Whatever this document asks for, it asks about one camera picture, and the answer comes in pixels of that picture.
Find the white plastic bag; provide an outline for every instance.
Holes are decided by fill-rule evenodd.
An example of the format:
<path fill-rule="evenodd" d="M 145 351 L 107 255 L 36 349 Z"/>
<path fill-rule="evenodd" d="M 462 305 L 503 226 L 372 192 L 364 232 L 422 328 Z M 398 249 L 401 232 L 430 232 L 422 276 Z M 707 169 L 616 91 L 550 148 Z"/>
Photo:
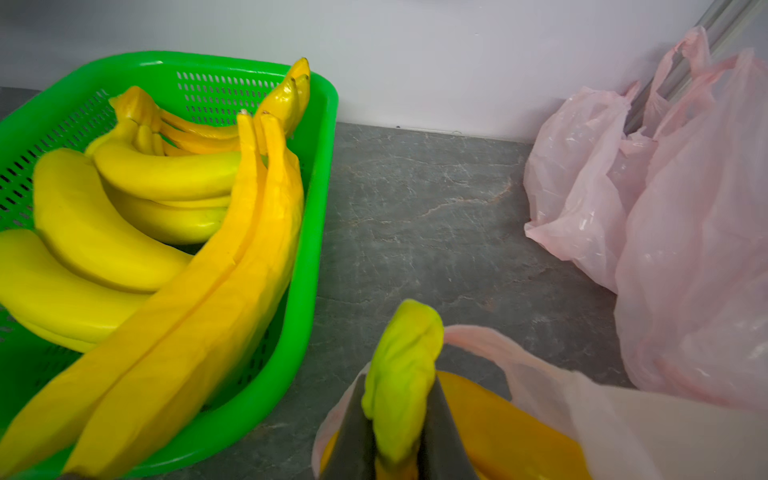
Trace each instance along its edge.
<path fill-rule="evenodd" d="M 599 386 L 578 372 L 534 357 L 485 327 L 449 326 L 445 343 L 501 367 L 512 403 L 578 442 L 594 480 L 768 478 L 765 416 Z M 352 386 L 317 432 L 312 454 L 315 478 L 351 392 Z"/>
<path fill-rule="evenodd" d="M 531 205 L 526 236 L 614 292 L 627 214 L 645 188 L 656 148 L 649 137 L 670 108 L 657 91 L 677 51 L 689 59 L 694 77 L 710 63 L 707 33 L 692 28 L 659 64 L 640 131 L 629 138 L 623 133 L 637 82 L 624 96 L 582 88 L 541 127 L 525 165 L 523 184 Z M 667 122 L 667 133 L 685 120 L 676 119 Z"/>
<path fill-rule="evenodd" d="M 627 372 L 768 412 L 768 68 L 747 49 L 698 75 L 656 139 L 616 271 Z"/>

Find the banana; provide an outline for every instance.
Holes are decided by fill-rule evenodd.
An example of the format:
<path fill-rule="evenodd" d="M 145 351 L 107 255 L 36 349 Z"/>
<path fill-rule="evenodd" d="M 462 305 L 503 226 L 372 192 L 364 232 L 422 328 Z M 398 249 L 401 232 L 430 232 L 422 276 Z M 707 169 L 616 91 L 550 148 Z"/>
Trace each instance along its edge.
<path fill-rule="evenodd" d="M 63 472 L 104 479 L 127 473 L 200 411 L 269 325 L 293 271 L 303 189 L 279 121 L 268 114 L 262 120 L 270 169 L 242 262 L 104 395 Z"/>
<path fill-rule="evenodd" d="M 307 77 L 311 75 L 310 62 L 304 57 L 296 60 L 296 63 L 291 65 L 291 68 L 286 74 L 287 77 L 291 77 L 294 80 L 296 80 L 298 77 L 301 77 L 302 75 L 306 75 Z"/>
<path fill-rule="evenodd" d="M 286 131 L 286 136 L 288 137 L 290 137 L 293 134 L 293 131 L 296 130 L 296 127 L 299 126 L 301 119 L 304 117 L 306 106 L 310 104 L 309 75 L 301 75 L 300 77 L 295 78 L 295 80 L 296 80 L 296 89 L 298 90 L 297 93 L 299 95 L 299 113 L 296 115 L 289 129 Z"/>
<path fill-rule="evenodd" d="M 160 205 L 168 205 L 169 207 L 176 208 L 215 208 L 215 207 L 229 207 L 232 201 L 230 195 L 224 195 L 223 197 L 203 198 L 200 200 L 158 200 Z"/>
<path fill-rule="evenodd" d="M 288 131 L 294 124 L 298 124 L 299 116 L 299 92 L 296 81 L 291 77 L 285 77 L 283 82 L 275 87 L 259 105 L 254 117 L 256 118 L 256 138 L 259 151 L 266 156 L 266 135 L 260 124 L 260 117 L 265 113 L 274 116 L 280 123 L 283 132 Z"/>
<path fill-rule="evenodd" d="M 223 207 L 177 208 L 136 198 L 104 182 L 104 190 L 118 213 L 140 232 L 171 245 L 203 243 L 221 227 Z"/>
<path fill-rule="evenodd" d="M 171 127 L 195 134 L 198 137 L 213 138 L 217 140 L 226 140 L 227 138 L 237 137 L 237 125 L 214 127 L 213 125 L 196 124 L 165 110 L 160 110 L 160 117 Z"/>
<path fill-rule="evenodd" d="M 160 134 L 152 134 L 152 154 L 162 157 L 165 155 L 165 149 L 163 149 L 163 138 Z"/>
<path fill-rule="evenodd" d="M 172 140 L 177 147 L 194 154 L 218 154 L 240 149 L 240 140 L 237 137 L 222 139 L 200 137 L 177 130 L 165 122 L 160 126 L 160 133 Z"/>
<path fill-rule="evenodd" d="M 128 88 L 125 93 L 109 99 L 114 114 L 120 120 L 130 118 L 139 125 L 147 125 L 153 133 L 160 131 L 160 108 L 152 97 L 139 87 Z"/>
<path fill-rule="evenodd" d="M 74 350 L 75 352 L 80 352 L 80 353 L 90 352 L 96 346 L 95 343 L 84 342 L 82 340 L 71 339 L 66 336 L 58 335 L 40 326 L 37 326 L 34 323 L 27 323 L 22 320 L 18 320 L 18 322 L 24 328 L 34 333 L 36 336 L 39 336 L 46 342 L 53 343 L 54 345 L 61 345 L 64 348 Z"/>
<path fill-rule="evenodd" d="M 136 150 L 145 155 L 154 155 L 154 148 L 152 146 L 152 130 L 147 125 L 139 125 L 136 137 L 134 138 L 133 145 Z"/>
<path fill-rule="evenodd" d="M 31 230 L 0 232 L 0 265 L 0 303 L 33 333 L 79 352 L 105 339 L 150 297 L 75 275 Z"/>
<path fill-rule="evenodd" d="M 255 158 L 254 148 L 243 147 L 251 150 L 251 158 Z M 114 383 L 229 277 L 255 235 L 257 169 L 264 168 L 261 162 L 244 161 L 221 229 L 184 272 L 150 297 L 113 335 L 53 378 L 17 414 L 0 439 L 0 478 L 74 443 Z"/>
<path fill-rule="evenodd" d="M 99 173 L 120 190 L 148 200 L 200 200 L 228 195 L 240 152 L 158 157 L 131 145 L 138 126 L 119 121 L 108 141 L 94 152 Z"/>
<path fill-rule="evenodd" d="M 163 154 L 167 157 L 186 157 L 188 155 L 194 155 L 190 151 L 181 150 L 180 148 L 176 147 L 175 145 L 169 144 L 167 141 L 165 141 L 164 138 L 160 137 L 163 148 Z"/>
<path fill-rule="evenodd" d="M 59 148 L 43 155 L 33 180 L 38 233 L 77 273 L 123 290 L 154 292 L 189 263 L 190 255 L 123 220 L 83 154 Z"/>

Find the yellow banana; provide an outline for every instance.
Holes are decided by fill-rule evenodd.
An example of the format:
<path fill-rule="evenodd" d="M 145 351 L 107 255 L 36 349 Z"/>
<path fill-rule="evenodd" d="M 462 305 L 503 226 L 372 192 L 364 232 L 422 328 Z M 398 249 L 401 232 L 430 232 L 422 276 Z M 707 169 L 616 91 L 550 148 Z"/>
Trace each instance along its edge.
<path fill-rule="evenodd" d="M 118 122 L 129 118 L 139 125 L 147 125 L 154 133 L 160 131 L 162 123 L 160 108 L 141 88 L 136 86 L 128 88 L 122 95 L 110 98 L 109 104 L 114 108 Z"/>
<path fill-rule="evenodd" d="M 296 114 L 296 117 L 291 123 L 290 128 L 288 129 L 288 131 L 286 131 L 286 136 L 288 137 L 290 137 L 293 134 L 293 131 L 296 130 L 296 127 L 299 126 L 301 119 L 304 117 L 306 106 L 310 104 L 309 75 L 301 75 L 300 77 L 295 78 L 295 80 L 296 80 L 296 89 L 298 90 L 298 95 L 299 95 L 299 113 Z"/>
<path fill-rule="evenodd" d="M 218 154 L 221 152 L 238 151 L 240 140 L 232 138 L 206 138 L 186 131 L 177 130 L 163 122 L 160 133 L 172 140 L 177 147 L 194 154 Z"/>
<path fill-rule="evenodd" d="M 84 342 L 82 340 L 71 339 L 66 336 L 58 335 L 56 333 L 51 332 L 50 330 L 46 330 L 40 326 L 37 326 L 34 323 L 27 323 L 21 320 L 19 320 L 18 322 L 22 324 L 24 328 L 34 333 L 36 336 L 39 336 L 46 342 L 50 342 L 55 345 L 61 345 L 64 348 L 74 350 L 75 352 L 80 352 L 80 353 L 90 352 L 96 346 L 95 343 Z"/>
<path fill-rule="evenodd" d="M 242 262 L 106 393 L 64 472 L 104 479 L 127 473 L 200 411 L 269 325 L 293 271 L 303 189 L 279 121 L 265 114 L 263 123 L 270 169 L 256 235 Z"/>
<path fill-rule="evenodd" d="M 165 155 L 165 150 L 163 149 L 163 138 L 160 136 L 160 134 L 152 134 L 152 154 L 158 155 L 160 157 Z"/>
<path fill-rule="evenodd" d="M 266 156 L 266 135 L 260 124 L 260 117 L 265 113 L 271 114 L 278 120 L 283 132 L 286 132 L 292 125 L 299 123 L 297 120 L 299 108 L 299 92 L 296 89 L 296 81 L 291 77 L 285 77 L 283 82 L 264 98 L 254 115 L 256 118 L 256 138 L 262 156 Z"/>
<path fill-rule="evenodd" d="M 123 220 L 93 161 L 83 154 L 67 148 L 47 153 L 35 166 L 33 179 L 38 233 L 76 272 L 105 285 L 154 292 L 189 263 L 190 255 Z"/>
<path fill-rule="evenodd" d="M 160 110 L 160 116 L 163 121 L 170 126 L 178 128 L 181 131 L 195 134 L 198 137 L 213 138 L 217 140 L 237 137 L 237 125 L 214 127 L 213 125 L 196 124 L 165 110 Z"/>
<path fill-rule="evenodd" d="M 291 68 L 288 70 L 288 73 L 286 74 L 287 77 L 291 77 L 294 80 L 296 80 L 298 77 L 301 77 L 302 75 L 306 75 L 309 77 L 310 74 L 310 62 L 302 57 L 296 60 L 296 63 L 291 65 Z"/>
<path fill-rule="evenodd" d="M 137 128 L 132 120 L 118 122 L 109 140 L 94 152 L 96 167 L 110 184 L 148 200 L 199 200 L 229 194 L 240 152 L 144 155 L 131 145 Z"/>
<path fill-rule="evenodd" d="M 215 207 L 229 207 L 232 197 L 230 195 L 224 195 L 223 197 L 214 198 L 202 198 L 200 200 L 158 200 L 160 205 L 168 205 L 169 207 L 176 208 L 215 208 Z"/>
<path fill-rule="evenodd" d="M 149 295 L 107 288 L 64 268 L 31 230 L 0 232 L 0 303 L 20 324 L 59 345 L 99 343 Z M 46 338 L 40 330 L 52 334 Z"/>
<path fill-rule="evenodd" d="M 177 208 L 136 198 L 104 182 L 118 213 L 140 232 L 171 245 L 204 243 L 221 227 L 227 209 Z"/>
<path fill-rule="evenodd" d="M 176 147 L 175 145 L 169 144 L 162 137 L 160 137 L 160 139 L 163 142 L 163 144 L 162 144 L 163 154 L 166 155 L 167 157 L 186 157 L 188 155 L 194 155 L 190 151 L 181 150 L 180 148 Z"/>
<path fill-rule="evenodd" d="M 154 155 L 152 144 L 152 130 L 147 125 L 139 125 L 138 131 L 136 132 L 136 138 L 134 138 L 133 142 L 136 150 L 145 155 Z"/>
<path fill-rule="evenodd" d="M 229 277 L 255 234 L 257 168 L 263 170 L 264 166 L 255 160 L 240 165 L 221 229 L 184 272 L 150 297 L 112 335 L 53 378 L 17 414 L 0 439 L 0 478 L 74 443 L 114 383 Z"/>

